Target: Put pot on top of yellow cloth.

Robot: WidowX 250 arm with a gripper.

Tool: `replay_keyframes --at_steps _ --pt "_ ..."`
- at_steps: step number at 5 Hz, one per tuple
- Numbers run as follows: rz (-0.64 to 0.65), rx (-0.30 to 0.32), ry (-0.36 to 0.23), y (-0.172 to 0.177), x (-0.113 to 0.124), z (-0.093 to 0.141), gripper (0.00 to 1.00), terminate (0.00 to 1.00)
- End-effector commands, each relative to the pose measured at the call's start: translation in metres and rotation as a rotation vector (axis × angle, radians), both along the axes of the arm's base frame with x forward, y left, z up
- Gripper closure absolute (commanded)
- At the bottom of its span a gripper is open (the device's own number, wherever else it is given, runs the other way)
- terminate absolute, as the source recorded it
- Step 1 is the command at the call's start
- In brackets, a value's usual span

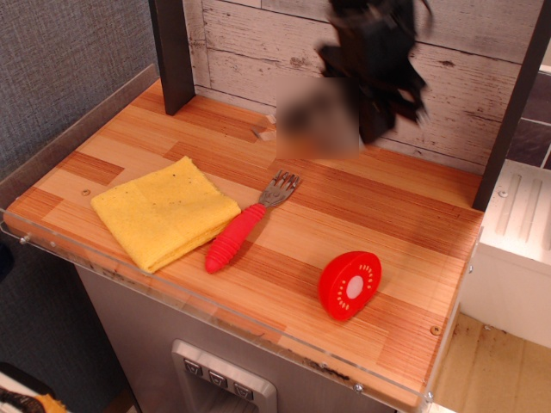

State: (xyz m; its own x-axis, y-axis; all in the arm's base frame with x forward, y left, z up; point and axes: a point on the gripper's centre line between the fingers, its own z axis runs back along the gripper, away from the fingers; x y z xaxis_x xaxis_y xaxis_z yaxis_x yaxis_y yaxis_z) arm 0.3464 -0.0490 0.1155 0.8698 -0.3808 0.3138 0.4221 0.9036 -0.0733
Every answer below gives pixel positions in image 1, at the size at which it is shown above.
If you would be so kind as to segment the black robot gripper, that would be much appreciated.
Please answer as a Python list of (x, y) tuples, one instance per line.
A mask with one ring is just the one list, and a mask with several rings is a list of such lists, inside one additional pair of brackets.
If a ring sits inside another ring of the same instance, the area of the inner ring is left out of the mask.
[(395, 127), (396, 116), (418, 123), (426, 116), (426, 82), (413, 68), (413, 1), (330, 1), (328, 21), (337, 45), (317, 48), (324, 77), (348, 77), (359, 86), (359, 131), (364, 144)]

